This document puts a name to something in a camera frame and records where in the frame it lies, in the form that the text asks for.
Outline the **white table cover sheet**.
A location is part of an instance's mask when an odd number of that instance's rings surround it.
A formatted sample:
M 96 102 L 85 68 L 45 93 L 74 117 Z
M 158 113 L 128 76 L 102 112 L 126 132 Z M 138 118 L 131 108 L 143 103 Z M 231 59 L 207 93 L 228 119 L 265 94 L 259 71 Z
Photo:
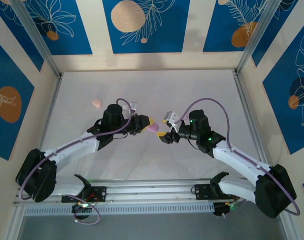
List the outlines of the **white table cover sheet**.
M 151 117 L 159 130 L 168 111 L 182 115 L 202 109 L 212 130 L 259 159 L 231 70 L 161 70 L 67 72 L 42 148 L 50 150 L 82 135 L 117 99 L 136 102 L 137 113 Z M 91 101 L 99 99 L 101 107 Z M 219 172 L 238 173 L 228 165 L 194 149 L 186 140 L 162 143 L 154 132 L 115 139 L 60 171 L 88 180 L 172 180 L 212 178 Z

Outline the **aluminium frame post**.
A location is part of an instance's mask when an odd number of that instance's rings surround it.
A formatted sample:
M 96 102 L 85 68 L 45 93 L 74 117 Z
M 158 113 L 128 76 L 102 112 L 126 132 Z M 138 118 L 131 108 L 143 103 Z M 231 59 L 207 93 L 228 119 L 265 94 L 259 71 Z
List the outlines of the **aluminium frame post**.
M 256 49 L 258 43 L 260 42 L 264 32 L 266 31 L 270 21 L 272 20 L 275 12 L 280 6 L 282 0 L 268 0 L 267 6 L 262 12 L 262 15 L 252 33 L 248 44 L 246 45 L 244 52 L 240 58 L 239 63 L 235 69 L 235 74 L 238 77 L 244 70 L 249 58 L 252 56 L 254 50 Z
M 8 0 L 14 13 L 18 17 L 19 21 L 23 25 L 25 31 L 27 32 L 29 38 L 32 40 L 34 46 L 40 53 L 43 60 L 47 63 L 50 70 L 56 77 L 58 81 L 61 79 L 62 73 L 59 71 L 52 54 L 47 47 L 44 39 L 42 38 L 39 30 L 37 29 L 35 23 L 33 22 L 30 14 L 25 8 L 23 2 L 21 0 Z
M 287 240 L 302 240 L 301 232 L 295 219 L 289 213 L 280 214 Z
M 5 224 L 1 240 L 18 240 L 25 209 L 26 207 L 23 205 L 14 205 L 10 209 L 10 216 Z

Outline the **wide aluminium base rail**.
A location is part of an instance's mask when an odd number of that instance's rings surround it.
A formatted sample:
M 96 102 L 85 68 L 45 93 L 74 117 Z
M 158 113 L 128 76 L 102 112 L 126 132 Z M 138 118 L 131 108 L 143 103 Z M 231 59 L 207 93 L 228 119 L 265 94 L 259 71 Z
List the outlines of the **wide aluminium base rail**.
M 58 176 L 53 192 L 42 204 L 75 202 L 68 195 L 89 203 L 106 204 L 162 204 L 196 201 L 191 192 L 194 185 L 209 184 L 210 179 L 168 180 L 81 180 L 76 176 Z

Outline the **aluminium table side rail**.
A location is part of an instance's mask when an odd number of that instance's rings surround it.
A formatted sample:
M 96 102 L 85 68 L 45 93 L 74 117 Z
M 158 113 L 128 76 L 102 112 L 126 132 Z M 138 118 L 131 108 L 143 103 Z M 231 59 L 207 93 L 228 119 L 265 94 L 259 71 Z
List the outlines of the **aluminium table side rail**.
M 254 109 L 250 103 L 250 98 L 246 91 L 245 83 L 236 70 L 233 70 L 233 76 L 259 160 L 268 164 L 269 161 L 259 136 L 259 131 L 255 122 Z
M 45 126 L 44 126 L 44 130 L 43 130 L 41 140 L 40 140 L 40 143 L 39 143 L 39 148 L 42 148 L 45 137 L 46 137 L 46 133 L 47 133 L 47 130 L 48 130 L 48 127 L 49 127 L 49 124 L 50 124 L 51 116 L 53 114 L 53 110 L 54 110 L 54 107 L 55 107 L 55 104 L 56 104 L 57 96 L 59 94 L 62 78 L 63 78 L 63 73 L 60 73 L 58 81 L 57 81 L 56 86 L 55 86 L 55 91 L 54 91 L 54 94 L 53 94 L 53 97 L 52 97 L 52 100 L 51 100 L 49 112 L 48 112 L 46 122 L 45 122 Z

